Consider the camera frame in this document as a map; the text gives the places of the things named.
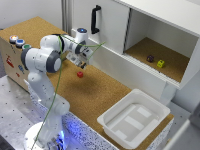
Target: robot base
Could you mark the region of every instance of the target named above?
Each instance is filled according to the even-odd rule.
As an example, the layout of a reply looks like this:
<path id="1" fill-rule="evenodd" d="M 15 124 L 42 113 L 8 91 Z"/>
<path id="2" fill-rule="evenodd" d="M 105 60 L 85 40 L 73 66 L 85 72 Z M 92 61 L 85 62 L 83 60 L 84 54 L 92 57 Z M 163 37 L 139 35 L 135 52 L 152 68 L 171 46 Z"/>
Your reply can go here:
<path id="1" fill-rule="evenodd" d="M 25 150 L 31 150 L 33 144 L 34 144 L 34 138 L 37 136 L 38 131 L 40 130 L 40 127 L 42 126 L 42 122 L 37 123 L 33 125 L 25 134 L 24 137 L 24 149 Z M 37 143 L 34 145 L 33 150 L 49 150 L 49 148 L 41 148 Z"/>

